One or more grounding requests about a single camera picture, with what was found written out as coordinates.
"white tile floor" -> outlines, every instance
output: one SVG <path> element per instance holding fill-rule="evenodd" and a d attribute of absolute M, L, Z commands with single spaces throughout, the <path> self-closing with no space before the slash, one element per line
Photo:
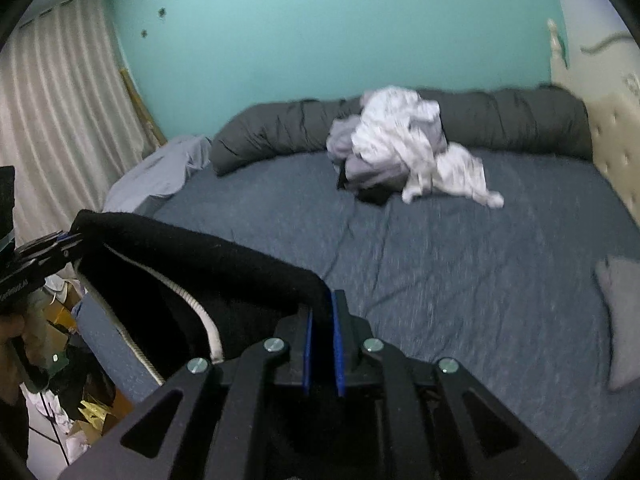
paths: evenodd
<path fill-rule="evenodd" d="M 56 480 L 60 472 L 66 467 L 65 456 L 56 440 L 56 435 L 50 422 L 40 414 L 36 407 L 27 399 L 29 410 L 29 459 L 27 466 L 38 480 Z M 60 441 L 65 443 L 65 435 L 58 430 Z"/>

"pile of clothes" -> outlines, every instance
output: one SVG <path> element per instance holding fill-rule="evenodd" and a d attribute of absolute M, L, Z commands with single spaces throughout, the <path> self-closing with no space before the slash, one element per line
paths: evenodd
<path fill-rule="evenodd" d="M 434 190 L 492 208 L 504 198 L 486 187 L 482 160 L 447 142 L 440 106 L 417 92 L 390 86 L 362 97 L 362 113 L 335 120 L 326 142 L 340 168 L 338 188 L 382 205 L 392 193 L 411 201 Z"/>

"teal wall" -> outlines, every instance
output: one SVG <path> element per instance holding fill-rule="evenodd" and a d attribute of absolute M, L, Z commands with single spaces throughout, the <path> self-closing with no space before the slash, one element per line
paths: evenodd
<path fill-rule="evenodd" d="M 546 20 L 564 29 L 559 0 L 111 3 L 132 75 L 168 137 L 214 134 L 257 102 L 351 96 L 387 84 L 460 90 L 548 82 Z"/>

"metal bolt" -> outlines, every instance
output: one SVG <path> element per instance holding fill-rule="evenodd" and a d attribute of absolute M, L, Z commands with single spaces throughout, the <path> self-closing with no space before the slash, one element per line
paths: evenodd
<path fill-rule="evenodd" d="M 458 371 L 458 368 L 460 368 L 458 361 L 451 357 L 440 359 L 440 361 L 438 361 L 438 366 L 440 367 L 440 370 L 446 374 L 454 374 Z"/>
<path fill-rule="evenodd" d="M 375 337 L 365 339 L 362 345 L 367 352 L 380 352 L 385 347 L 385 344 Z"/>
<path fill-rule="evenodd" d="M 279 337 L 270 337 L 264 342 L 264 349 L 267 352 L 279 352 L 284 349 L 284 341 Z"/>
<path fill-rule="evenodd" d="M 207 367 L 209 367 L 209 363 L 202 357 L 196 357 L 187 363 L 187 370 L 192 374 L 201 374 Z"/>

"beige curtain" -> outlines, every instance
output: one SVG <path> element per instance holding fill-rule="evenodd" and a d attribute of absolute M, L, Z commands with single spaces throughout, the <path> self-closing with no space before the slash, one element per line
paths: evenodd
<path fill-rule="evenodd" d="M 106 0 L 69 0 L 14 31 L 0 53 L 0 166 L 16 169 L 18 243 L 100 211 L 152 151 L 116 65 Z"/>

